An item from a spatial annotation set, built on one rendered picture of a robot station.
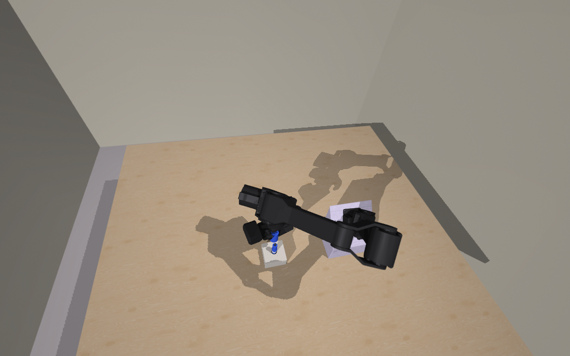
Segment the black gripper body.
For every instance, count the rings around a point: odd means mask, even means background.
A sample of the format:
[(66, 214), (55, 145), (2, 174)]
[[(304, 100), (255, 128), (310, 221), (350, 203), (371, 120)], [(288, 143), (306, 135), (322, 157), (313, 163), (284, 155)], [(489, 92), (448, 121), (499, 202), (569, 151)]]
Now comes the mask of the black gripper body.
[(271, 232), (276, 232), (282, 228), (287, 228), (289, 224), (266, 225), (261, 223), (261, 226), (256, 224), (256, 221), (251, 221), (243, 225), (243, 231), (246, 235), (249, 245), (254, 245), (262, 241), (262, 237), (271, 236)]

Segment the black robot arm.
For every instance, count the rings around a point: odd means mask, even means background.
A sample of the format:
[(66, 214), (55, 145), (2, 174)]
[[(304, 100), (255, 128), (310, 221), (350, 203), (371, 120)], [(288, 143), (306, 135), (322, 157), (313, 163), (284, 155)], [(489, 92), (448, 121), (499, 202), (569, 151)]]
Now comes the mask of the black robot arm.
[[(254, 208), (255, 216), (266, 225), (289, 224), (330, 242), (336, 249), (351, 253), (364, 266), (382, 270), (387, 266), (393, 268), (403, 235), (398, 228), (376, 222), (374, 212), (346, 208), (342, 221), (333, 221), (297, 207), (297, 200), (292, 196), (246, 184), (238, 200), (239, 205)], [(350, 249), (353, 237), (366, 242), (364, 258)]]

